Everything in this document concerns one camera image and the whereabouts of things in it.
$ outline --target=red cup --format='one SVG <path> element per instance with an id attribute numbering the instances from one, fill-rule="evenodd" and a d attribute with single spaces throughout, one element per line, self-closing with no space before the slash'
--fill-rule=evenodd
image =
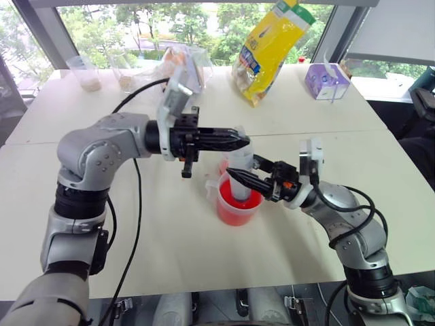
<path id="1" fill-rule="evenodd" d="M 259 192 L 251 190 L 251 195 L 245 202 L 239 202 L 232 197 L 230 176 L 224 173 L 219 179 L 217 195 L 217 213 L 220 219 L 232 226 L 244 225 L 251 220 L 263 201 Z"/>

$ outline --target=plastic bag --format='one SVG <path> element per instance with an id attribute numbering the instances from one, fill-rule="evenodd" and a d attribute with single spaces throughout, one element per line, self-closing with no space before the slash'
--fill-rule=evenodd
<path id="1" fill-rule="evenodd" d="M 254 106 L 266 96 L 292 46 L 314 22 L 296 0 L 279 0 L 249 34 L 232 76 Z"/>
<path id="2" fill-rule="evenodd" d="M 428 287 L 410 287 L 406 305 L 414 321 L 435 322 L 435 291 Z"/>
<path id="3" fill-rule="evenodd" d="M 175 69 L 183 66 L 189 75 L 185 86 L 199 94 L 213 74 L 207 51 L 185 45 L 167 48 L 160 61 L 138 59 L 124 50 L 111 50 L 107 56 L 121 89 L 127 93 L 154 80 L 172 77 Z"/>

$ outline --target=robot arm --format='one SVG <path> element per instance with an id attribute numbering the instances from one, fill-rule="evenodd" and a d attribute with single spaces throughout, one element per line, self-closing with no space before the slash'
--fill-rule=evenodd
<path id="1" fill-rule="evenodd" d="M 43 275 L 21 293 L 1 326 L 88 324 L 88 276 L 105 264 L 105 205 L 122 163 L 162 153 L 165 160 L 184 161 L 181 175 L 191 177 L 199 151 L 232 151 L 249 144 L 248 137 L 233 129 L 198 128 L 197 107 L 182 114 L 191 92 L 180 80 L 178 75 L 169 82 L 157 121 L 141 114 L 115 113 L 60 141 L 56 201 L 41 252 Z"/>
<path id="2" fill-rule="evenodd" d="M 398 316 L 402 325 L 413 325 L 388 264 L 385 230 L 374 219 L 368 219 L 362 208 L 355 209 L 360 204 L 349 189 L 319 182 L 323 163 L 321 144 L 318 139 L 311 139 L 301 144 L 300 173 L 285 162 L 271 162 L 260 156 L 254 156 L 254 168 L 271 174 L 265 180 L 245 170 L 227 171 L 267 200 L 283 200 L 289 209 L 300 207 L 325 229 L 330 247 L 343 265 L 349 298 L 358 309 L 351 316 L 355 325 L 378 325 L 373 323 L 380 316 L 384 316 L 380 319 L 380 325 L 384 325 L 385 315 L 395 320 L 394 325 L 401 325 L 396 321 Z"/>

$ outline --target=white table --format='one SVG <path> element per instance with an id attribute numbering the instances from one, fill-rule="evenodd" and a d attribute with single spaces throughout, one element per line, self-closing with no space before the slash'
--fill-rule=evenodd
<path id="1" fill-rule="evenodd" d="M 256 153 L 298 166 L 299 140 L 313 134 L 252 137 Z M 365 191 L 384 213 L 395 274 L 435 269 L 435 195 L 388 131 L 315 134 L 324 142 L 322 179 Z M 265 202 L 243 227 L 223 224 L 204 184 L 217 175 L 218 153 L 201 153 L 192 179 L 182 163 L 160 156 L 140 160 L 143 223 L 135 259 L 120 295 L 229 289 L 343 280 L 326 233 L 299 210 Z M 14 300 L 41 274 L 39 253 L 54 202 L 56 144 L 0 149 L 0 300 Z M 118 171 L 110 191 L 118 234 L 105 269 L 90 279 L 91 297 L 110 297 L 130 253 L 137 219 L 132 162 Z M 111 228 L 108 214 L 107 227 Z"/>
<path id="2" fill-rule="evenodd" d="M 307 69 L 284 66 L 266 98 L 253 108 L 235 88 L 230 67 L 216 67 L 194 101 L 201 108 L 200 126 L 243 125 L 248 135 L 387 130 L 353 85 L 333 104 L 315 101 L 304 83 Z M 87 93 L 72 74 L 48 81 L 6 143 L 57 143 L 68 131 L 94 124 L 126 96 L 110 70 L 101 71 L 101 82 L 101 90 Z M 124 110 L 155 118 L 161 94 L 158 86 L 147 90 Z"/>

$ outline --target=plastic cup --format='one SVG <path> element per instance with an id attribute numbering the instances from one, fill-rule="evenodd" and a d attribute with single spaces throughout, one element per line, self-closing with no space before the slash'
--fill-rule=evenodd
<path id="1" fill-rule="evenodd" d="M 224 173 L 219 181 L 208 181 L 206 187 L 217 188 L 216 209 L 219 218 L 232 226 L 244 225 L 251 220 L 258 207 L 263 202 L 259 192 L 251 190 L 251 195 L 245 202 L 239 202 L 232 197 L 230 176 Z"/>
<path id="2" fill-rule="evenodd" d="M 67 60 L 67 66 L 85 91 L 94 92 L 101 88 L 98 70 L 87 56 L 74 56 Z"/>
<path id="3" fill-rule="evenodd" d="M 111 69 L 121 89 L 125 93 L 131 93 L 133 90 L 136 90 L 137 80 L 135 74 L 137 74 L 137 71 L 133 69 L 136 67 L 137 58 L 116 50 L 111 51 L 108 57 Z"/>

